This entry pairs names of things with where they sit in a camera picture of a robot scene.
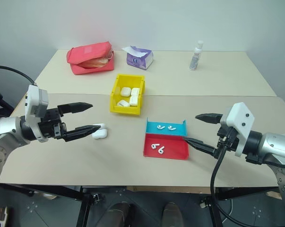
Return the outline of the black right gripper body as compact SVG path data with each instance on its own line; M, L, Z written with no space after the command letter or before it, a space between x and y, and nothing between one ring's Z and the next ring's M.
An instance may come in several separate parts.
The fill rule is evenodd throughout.
M214 151L214 158L219 158L222 150L235 151L235 145L238 145L238 131L234 127L220 127L217 136L219 137L217 148Z

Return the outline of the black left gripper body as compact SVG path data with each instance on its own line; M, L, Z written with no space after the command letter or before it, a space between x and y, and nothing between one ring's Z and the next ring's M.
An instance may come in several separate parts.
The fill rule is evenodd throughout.
M46 138L66 139L66 124L61 121L63 112L60 107L46 110L45 116L41 118L39 128Z

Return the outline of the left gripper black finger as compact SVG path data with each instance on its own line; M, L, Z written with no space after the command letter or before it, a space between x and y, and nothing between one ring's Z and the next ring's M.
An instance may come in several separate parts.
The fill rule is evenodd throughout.
M74 113L83 112L91 107L93 107L92 104L84 103L84 102L77 102L77 103L59 105L58 111L60 113L60 116L63 116L64 114L68 114L68 113L74 114Z
M65 142L78 140L96 132L100 128L101 128L100 125L86 125L82 127L77 127L75 128L75 130L66 131L63 134L62 139L64 139Z

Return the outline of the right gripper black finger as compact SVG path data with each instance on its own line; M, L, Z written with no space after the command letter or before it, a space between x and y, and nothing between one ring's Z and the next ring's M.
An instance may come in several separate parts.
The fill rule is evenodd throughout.
M204 152L206 154L209 154L211 156L214 156L216 148L210 145L207 145L203 141L200 141L194 138L183 137L183 139L194 149Z
M222 116L223 115L219 113L203 113L196 115L195 118L206 123L218 124Z

